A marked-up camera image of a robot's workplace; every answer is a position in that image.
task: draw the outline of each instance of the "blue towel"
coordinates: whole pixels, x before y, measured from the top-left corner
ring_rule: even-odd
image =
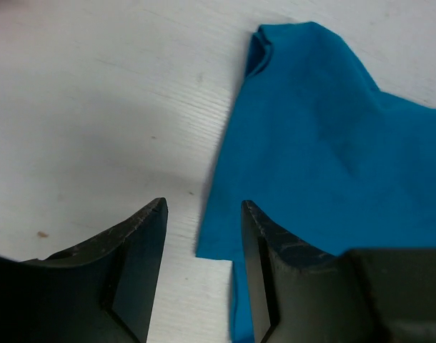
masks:
[[[234,261],[233,342],[253,342],[240,206],[331,254],[436,247],[436,110],[380,91],[336,34],[262,25],[224,138],[198,257]]]

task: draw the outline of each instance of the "stain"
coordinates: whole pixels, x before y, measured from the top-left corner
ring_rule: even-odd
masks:
[[[48,238],[49,234],[46,234],[43,231],[39,231],[39,232],[37,232],[37,237],[39,237],[39,238]]]
[[[196,82],[198,84],[202,84],[202,82],[204,81],[204,72],[201,71],[200,73],[197,74],[196,76]]]

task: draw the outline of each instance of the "table surface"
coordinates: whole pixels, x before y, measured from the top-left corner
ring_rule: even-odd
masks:
[[[0,0],[0,254],[47,257],[166,197],[149,342],[227,342],[230,263],[194,258],[210,174],[250,34],[310,20],[436,107],[436,0]]]

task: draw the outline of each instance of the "white table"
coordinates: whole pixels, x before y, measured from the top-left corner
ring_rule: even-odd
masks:
[[[309,20],[436,107],[436,0],[0,0],[0,254],[47,257],[166,197],[149,342],[226,342],[230,263],[193,255],[209,175],[250,33]]]

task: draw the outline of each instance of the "blue fabric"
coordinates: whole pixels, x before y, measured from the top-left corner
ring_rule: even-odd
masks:
[[[436,110],[380,91],[336,34],[262,25],[197,248],[234,264],[234,342],[252,341],[241,201],[331,254],[436,247]]]

